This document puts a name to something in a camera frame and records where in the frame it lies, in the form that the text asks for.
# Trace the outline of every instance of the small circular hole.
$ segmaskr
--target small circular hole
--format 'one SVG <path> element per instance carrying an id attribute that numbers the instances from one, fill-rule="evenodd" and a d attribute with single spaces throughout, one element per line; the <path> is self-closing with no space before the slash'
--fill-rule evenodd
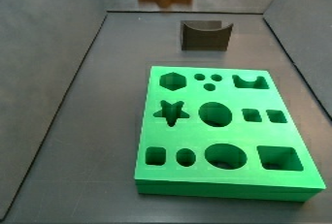
<path id="1" fill-rule="evenodd" d="M 222 78 L 222 76 L 221 75 L 213 75 L 211 76 L 211 80 L 214 80 L 214 81 L 221 81 L 223 78 Z"/>
<path id="2" fill-rule="evenodd" d="M 194 75 L 194 78 L 195 78 L 196 80 L 204 80 L 204 76 L 203 76 L 202 74 L 195 74 L 195 75 Z"/>
<path id="3" fill-rule="evenodd" d="M 213 83 L 206 83 L 203 84 L 203 88 L 208 91 L 214 91 L 215 90 L 215 86 Z"/>

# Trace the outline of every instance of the gray floor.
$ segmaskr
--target gray floor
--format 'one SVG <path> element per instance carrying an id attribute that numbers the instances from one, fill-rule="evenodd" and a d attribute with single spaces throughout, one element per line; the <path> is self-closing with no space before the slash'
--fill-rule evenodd
<path id="1" fill-rule="evenodd" d="M 180 51 L 180 20 L 234 24 L 227 52 Z M 326 190 L 304 204 L 139 195 L 134 169 L 151 65 L 269 70 Z M 6 223 L 330 223 L 332 126 L 258 15 L 111 14 Z"/>

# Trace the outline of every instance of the star-shaped hole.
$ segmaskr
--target star-shaped hole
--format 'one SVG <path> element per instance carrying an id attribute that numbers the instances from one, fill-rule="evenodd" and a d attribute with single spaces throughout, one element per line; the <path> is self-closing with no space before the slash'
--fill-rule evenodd
<path id="1" fill-rule="evenodd" d="M 179 118 L 188 118 L 188 114 L 182 111 L 183 104 L 183 101 L 179 101 L 175 104 L 160 101 L 160 111 L 155 112 L 152 116 L 166 118 L 167 125 L 172 127 Z"/>

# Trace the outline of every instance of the hexagonal hole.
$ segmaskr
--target hexagonal hole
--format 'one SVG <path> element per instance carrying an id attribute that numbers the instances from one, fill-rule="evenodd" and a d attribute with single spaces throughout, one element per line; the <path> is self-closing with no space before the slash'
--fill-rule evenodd
<path id="1" fill-rule="evenodd" d="M 187 86 L 187 79 L 178 73 L 168 73 L 160 76 L 159 85 L 174 91 Z"/>

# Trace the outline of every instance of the oval hole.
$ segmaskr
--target oval hole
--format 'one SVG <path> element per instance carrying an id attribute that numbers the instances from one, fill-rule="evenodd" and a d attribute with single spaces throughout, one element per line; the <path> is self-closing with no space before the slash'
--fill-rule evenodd
<path id="1" fill-rule="evenodd" d="M 243 151 L 231 144 L 213 144 L 204 150 L 207 162 L 217 168 L 234 170 L 246 163 Z"/>
<path id="2" fill-rule="evenodd" d="M 186 148 L 180 149 L 176 153 L 176 161 L 184 167 L 191 166 L 195 161 L 194 152 Z"/>
<path id="3" fill-rule="evenodd" d="M 200 120 L 211 127 L 225 127 L 231 122 L 231 112 L 229 108 L 219 103 L 206 103 L 198 111 Z"/>

